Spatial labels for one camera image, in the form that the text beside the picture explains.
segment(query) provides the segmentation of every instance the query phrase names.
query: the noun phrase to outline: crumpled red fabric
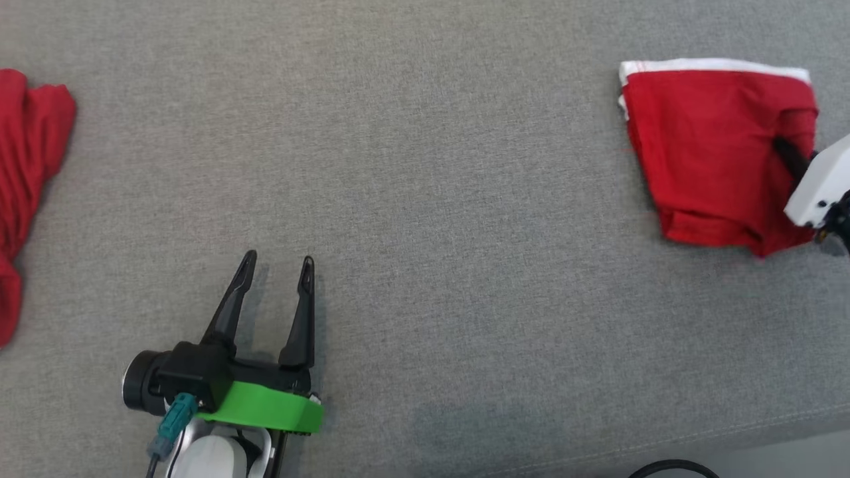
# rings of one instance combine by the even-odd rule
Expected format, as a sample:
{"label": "crumpled red fabric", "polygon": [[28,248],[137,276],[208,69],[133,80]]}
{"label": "crumpled red fabric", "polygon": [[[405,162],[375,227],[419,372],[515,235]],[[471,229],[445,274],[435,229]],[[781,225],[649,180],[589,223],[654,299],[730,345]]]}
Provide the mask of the crumpled red fabric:
{"label": "crumpled red fabric", "polygon": [[12,261],[45,181],[59,172],[76,110],[65,85],[27,88],[23,73],[0,70],[0,347],[20,315],[20,275]]}

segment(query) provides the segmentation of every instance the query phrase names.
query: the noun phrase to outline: camera lens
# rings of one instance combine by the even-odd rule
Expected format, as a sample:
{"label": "camera lens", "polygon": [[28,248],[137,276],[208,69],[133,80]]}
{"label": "camera lens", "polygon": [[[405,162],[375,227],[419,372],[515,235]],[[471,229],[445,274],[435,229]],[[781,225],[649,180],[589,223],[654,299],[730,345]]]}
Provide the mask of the camera lens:
{"label": "camera lens", "polygon": [[165,415],[165,399],[159,391],[156,372],[169,355],[169,352],[145,350],[130,362],[121,384],[121,396],[127,408],[159,417]]}

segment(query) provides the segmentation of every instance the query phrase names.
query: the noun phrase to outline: red cloth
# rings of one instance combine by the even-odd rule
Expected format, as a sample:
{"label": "red cloth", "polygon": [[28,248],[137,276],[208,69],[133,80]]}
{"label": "red cloth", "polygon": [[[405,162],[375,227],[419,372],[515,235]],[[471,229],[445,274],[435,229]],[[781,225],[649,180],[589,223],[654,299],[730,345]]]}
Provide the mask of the red cloth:
{"label": "red cloth", "polygon": [[64,85],[27,89],[26,77],[0,70],[0,347],[20,313],[12,266],[38,208],[42,185],[59,171],[76,111]]}
{"label": "red cloth", "polygon": [[665,237],[759,256],[812,239],[785,216],[792,178],[772,147],[784,136],[812,152],[818,109],[806,71],[672,60],[626,62],[620,73]]}

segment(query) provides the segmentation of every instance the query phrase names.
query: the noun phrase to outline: couch seam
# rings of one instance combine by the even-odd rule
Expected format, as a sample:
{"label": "couch seam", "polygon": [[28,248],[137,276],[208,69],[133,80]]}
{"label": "couch seam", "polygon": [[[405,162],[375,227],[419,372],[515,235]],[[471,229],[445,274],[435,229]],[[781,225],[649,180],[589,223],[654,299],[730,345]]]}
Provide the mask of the couch seam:
{"label": "couch seam", "polygon": [[764,418],[761,420],[757,420],[755,422],[750,422],[748,424],[737,424],[731,425],[728,427],[722,427],[718,429],[712,430],[703,430],[697,433],[691,433],[688,435],[680,435],[675,436],[673,438],[665,438],[664,440],[651,441],[648,443],[644,443],[641,445],[635,445],[633,447],[622,447],[617,448],[615,450],[610,450],[607,452],[597,452],[597,453],[588,453],[587,455],[580,455],[577,457],[570,458],[559,458],[557,460],[550,460],[538,464],[527,464],[524,466],[508,468],[508,469],[500,469],[498,471],[491,471],[490,473],[486,473],[483,475],[479,475],[479,477],[484,478],[486,476],[494,476],[494,475],[503,475],[511,472],[519,472],[517,475],[527,475],[529,473],[533,473],[535,471],[539,471],[544,468],[557,468],[558,466],[563,466],[566,464],[577,463],[577,462],[592,462],[599,460],[601,458],[607,457],[619,457],[626,456],[629,454],[634,454],[641,452],[645,449],[650,449],[657,445],[665,444],[665,443],[673,443],[675,441],[682,441],[681,443],[691,443],[694,441],[704,440],[706,438],[715,438],[718,436],[732,435],[734,433],[751,431],[751,430],[759,430],[761,428],[767,428],[769,426],[781,425],[793,423],[804,418],[811,418],[812,416],[817,416],[820,414],[824,414],[827,412],[834,412],[836,410],[841,410],[843,408],[850,408],[850,402],[842,403],[839,405],[833,405],[830,407],[822,407],[815,408],[813,410],[808,410],[806,412],[797,412],[797,413],[788,413],[786,415],[778,415],[771,418]]}

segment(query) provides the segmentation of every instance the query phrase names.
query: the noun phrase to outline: gray couch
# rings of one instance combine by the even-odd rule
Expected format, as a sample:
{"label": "gray couch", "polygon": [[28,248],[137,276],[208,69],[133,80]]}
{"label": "gray couch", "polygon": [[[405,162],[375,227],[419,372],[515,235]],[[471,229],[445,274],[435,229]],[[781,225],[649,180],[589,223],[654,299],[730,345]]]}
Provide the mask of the gray couch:
{"label": "gray couch", "polygon": [[0,475],[142,476],[142,349],[259,251],[244,356],[315,257],[322,433],[284,476],[623,476],[850,426],[850,267],[662,240],[621,60],[812,72],[850,130],[843,0],[4,0],[0,66],[66,83],[20,255]]}

